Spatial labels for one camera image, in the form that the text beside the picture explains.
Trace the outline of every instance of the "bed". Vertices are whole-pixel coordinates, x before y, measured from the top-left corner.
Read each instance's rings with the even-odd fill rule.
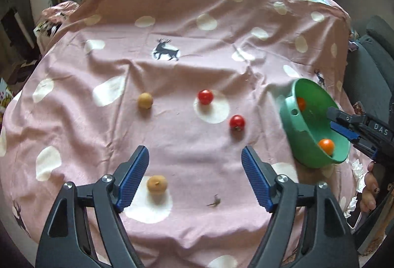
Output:
[[[308,0],[83,0],[5,113],[6,206],[38,243],[64,182],[94,183],[144,145],[150,164],[121,218],[146,267],[244,268],[270,219],[240,162],[252,145],[293,181],[326,181],[348,215],[369,160],[352,147],[340,165],[302,166],[278,114],[300,77],[323,78],[353,113],[342,91],[348,21],[339,7]],[[214,94],[209,111],[196,99],[202,89]],[[145,92],[154,104],[141,111]],[[229,129],[235,114],[246,120],[242,132]],[[169,182],[159,202],[146,188],[152,175]],[[220,204],[207,206],[215,195]],[[297,247],[302,220],[300,208],[284,259]]]

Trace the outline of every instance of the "human hand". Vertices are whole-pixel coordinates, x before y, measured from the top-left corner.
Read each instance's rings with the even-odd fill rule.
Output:
[[[374,177],[372,170],[374,169],[374,162],[368,165],[368,173],[365,175],[365,188],[362,191],[362,200],[360,202],[360,210],[362,212],[369,212],[376,208],[375,197],[379,193],[379,185]]]

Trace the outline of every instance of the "blue gripper pad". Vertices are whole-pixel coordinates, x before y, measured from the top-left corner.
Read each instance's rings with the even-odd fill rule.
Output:
[[[347,129],[346,127],[341,126],[340,124],[331,121],[330,122],[330,127],[332,130],[338,132],[340,135],[346,137],[349,141],[360,139],[360,136],[355,133],[354,131],[351,131],[350,129]]]
[[[141,151],[139,151],[137,156],[135,156],[138,149],[141,149]],[[118,199],[115,203],[115,208],[118,212],[122,212],[123,209],[128,207],[133,201],[134,195],[149,165],[148,149],[140,146],[137,150],[129,160],[129,162],[132,162],[134,159],[129,171],[125,174],[123,180],[119,184]]]
[[[271,165],[260,160],[252,147],[242,150],[241,161],[259,205],[268,212],[273,212],[279,202],[275,171]]]

